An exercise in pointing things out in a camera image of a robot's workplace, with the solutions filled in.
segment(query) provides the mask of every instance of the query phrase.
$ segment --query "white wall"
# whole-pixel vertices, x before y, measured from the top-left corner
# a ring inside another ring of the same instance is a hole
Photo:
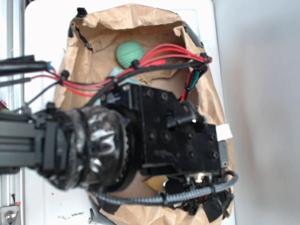
[[[214,6],[237,225],[300,224],[300,1]]]

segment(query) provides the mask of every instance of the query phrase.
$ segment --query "teal object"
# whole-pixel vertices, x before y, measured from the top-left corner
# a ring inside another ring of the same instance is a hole
[[[109,76],[116,76],[116,75],[122,73],[123,71],[124,71],[123,69],[120,69],[118,67],[114,67],[112,69],[111,74],[109,74]],[[120,85],[125,84],[125,83],[133,83],[133,84],[140,85],[140,83],[138,82],[138,80],[135,79],[134,77],[129,77],[129,78],[125,79],[124,81],[122,81],[120,83]],[[94,105],[100,106],[101,105],[101,99],[98,98],[97,101],[94,103]]]
[[[117,48],[117,60],[125,69],[131,67],[134,60],[141,60],[144,56],[143,47],[136,41],[125,41]]]

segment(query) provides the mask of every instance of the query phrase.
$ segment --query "small object in bag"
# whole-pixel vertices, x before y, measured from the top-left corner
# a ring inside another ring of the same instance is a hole
[[[143,47],[136,41],[125,41],[117,48],[117,60],[125,69],[131,67],[134,60],[144,56]]]

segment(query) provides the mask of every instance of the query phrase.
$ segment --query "cable tie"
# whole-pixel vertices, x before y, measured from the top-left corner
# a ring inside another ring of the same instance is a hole
[[[188,91],[191,91],[192,89],[187,87],[186,85],[184,86],[184,89],[188,90]]]
[[[140,68],[140,62],[139,62],[139,60],[133,60],[131,62],[131,67],[133,67],[134,69],[139,69]]]
[[[216,185],[215,184],[211,184],[210,188],[211,188],[211,194],[212,195],[216,194]]]
[[[163,198],[163,206],[168,206],[169,205],[169,202],[167,201],[166,191],[164,191],[164,190],[158,191],[157,195]]]
[[[66,71],[66,70],[62,71],[60,74],[60,80],[58,81],[58,83],[62,86],[64,80],[68,79],[69,75],[70,74],[68,71]]]
[[[119,85],[119,84],[118,84],[118,83],[119,83],[119,80],[118,80],[117,77],[115,77],[115,76],[108,76],[107,79],[111,79],[114,86],[118,86],[118,85]]]

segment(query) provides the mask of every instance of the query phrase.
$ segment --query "white surface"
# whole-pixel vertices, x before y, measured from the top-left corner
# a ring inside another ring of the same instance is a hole
[[[300,224],[300,1],[215,0],[238,225]]]
[[[210,0],[201,0],[195,5],[194,1],[186,0],[170,4],[164,1],[131,1],[148,6],[164,8],[179,13],[194,32],[201,34],[208,55],[213,57],[210,65],[215,86],[223,103],[223,91],[218,59],[218,46],[214,23],[213,7]],[[106,8],[123,5],[123,0],[103,1],[94,0],[37,0],[29,4],[25,13],[25,53],[34,54],[37,60],[52,61],[59,68],[67,43],[69,23],[77,14],[77,7],[85,7],[88,13]],[[25,86],[25,99],[29,100],[39,90],[50,84],[49,80],[36,80]],[[33,104],[34,110],[42,109],[47,101],[51,101],[53,92],[49,91],[39,101]],[[86,224],[90,215],[86,193],[82,190],[61,192],[51,187],[33,172],[26,172],[26,224]],[[234,215],[226,219],[224,225],[234,225]]]

